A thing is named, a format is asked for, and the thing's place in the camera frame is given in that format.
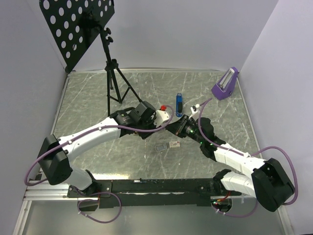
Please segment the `small white staple box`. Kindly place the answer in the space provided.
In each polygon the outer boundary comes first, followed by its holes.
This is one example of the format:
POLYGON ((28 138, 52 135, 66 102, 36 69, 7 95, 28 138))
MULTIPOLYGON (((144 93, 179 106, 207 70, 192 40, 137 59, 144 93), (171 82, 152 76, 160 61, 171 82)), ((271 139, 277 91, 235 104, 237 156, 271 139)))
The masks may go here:
POLYGON ((170 141, 169 142, 169 148, 179 148, 180 147, 180 141, 170 141))

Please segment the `blue black stapler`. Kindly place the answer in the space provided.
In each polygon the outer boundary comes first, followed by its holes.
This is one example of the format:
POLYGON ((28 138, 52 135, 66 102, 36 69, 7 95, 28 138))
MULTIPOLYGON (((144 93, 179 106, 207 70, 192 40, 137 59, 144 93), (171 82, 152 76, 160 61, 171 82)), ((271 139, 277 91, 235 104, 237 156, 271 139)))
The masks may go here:
POLYGON ((183 111, 183 98, 182 93, 177 93, 176 95, 176 116, 182 117, 182 111, 183 111))

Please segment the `silver staple tray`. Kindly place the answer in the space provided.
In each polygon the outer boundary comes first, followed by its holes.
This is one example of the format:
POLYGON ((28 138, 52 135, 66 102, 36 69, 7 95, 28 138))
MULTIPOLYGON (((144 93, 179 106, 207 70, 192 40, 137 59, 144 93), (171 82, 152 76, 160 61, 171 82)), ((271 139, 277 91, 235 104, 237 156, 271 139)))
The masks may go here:
POLYGON ((167 148, 168 148, 168 147, 167 147, 167 144, 161 144, 161 145, 157 145, 157 146, 155 147, 155 149, 156 149, 157 152, 163 151, 163 150, 165 150, 165 149, 167 149, 167 148))

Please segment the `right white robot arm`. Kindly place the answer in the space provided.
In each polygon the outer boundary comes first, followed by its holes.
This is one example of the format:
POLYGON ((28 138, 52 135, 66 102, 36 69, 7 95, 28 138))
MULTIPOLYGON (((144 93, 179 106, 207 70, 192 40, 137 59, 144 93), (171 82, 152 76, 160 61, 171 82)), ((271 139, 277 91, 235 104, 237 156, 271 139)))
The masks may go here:
POLYGON ((205 157, 229 167, 215 175, 213 188, 219 195, 237 191, 256 198, 266 210, 274 212, 296 193, 276 159, 264 160, 232 147, 215 135, 208 118, 194 120, 184 115, 167 125, 166 130, 180 138, 193 139, 205 157))

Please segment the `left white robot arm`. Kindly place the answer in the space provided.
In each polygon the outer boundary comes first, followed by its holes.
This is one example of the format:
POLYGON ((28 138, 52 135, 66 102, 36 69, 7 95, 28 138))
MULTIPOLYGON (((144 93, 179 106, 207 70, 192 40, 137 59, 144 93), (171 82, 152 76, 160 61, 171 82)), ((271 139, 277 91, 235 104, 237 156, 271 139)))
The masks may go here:
POLYGON ((50 185, 67 183, 84 196, 93 196, 99 184, 89 170, 77 168, 72 162, 86 151, 125 135, 138 133, 144 140, 170 119, 166 106, 157 110, 149 102, 142 101, 135 108, 118 110, 80 132, 60 138, 46 137, 39 153, 39 165, 50 185))

